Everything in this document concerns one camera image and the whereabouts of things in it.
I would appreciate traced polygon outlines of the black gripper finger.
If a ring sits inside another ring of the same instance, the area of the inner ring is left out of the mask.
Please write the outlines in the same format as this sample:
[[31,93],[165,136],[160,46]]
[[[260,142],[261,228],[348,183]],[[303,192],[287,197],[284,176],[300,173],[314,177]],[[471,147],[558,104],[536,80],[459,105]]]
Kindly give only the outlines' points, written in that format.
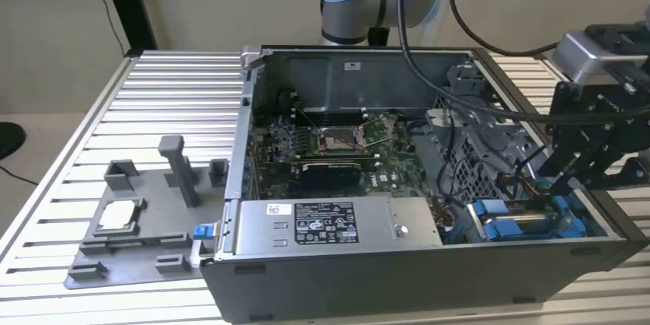
[[554,89],[550,115],[559,121],[546,128],[551,131],[551,154],[539,167],[540,175],[580,174],[591,164],[610,131],[596,118],[618,111],[604,101],[618,93],[613,84],[578,85],[562,81]]
[[566,196],[572,190],[618,190],[630,186],[630,164],[615,174],[606,171],[625,156],[610,144],[579,143],[578,147],[558,144],[548,157],[548,177],[554,177],[550,193]]

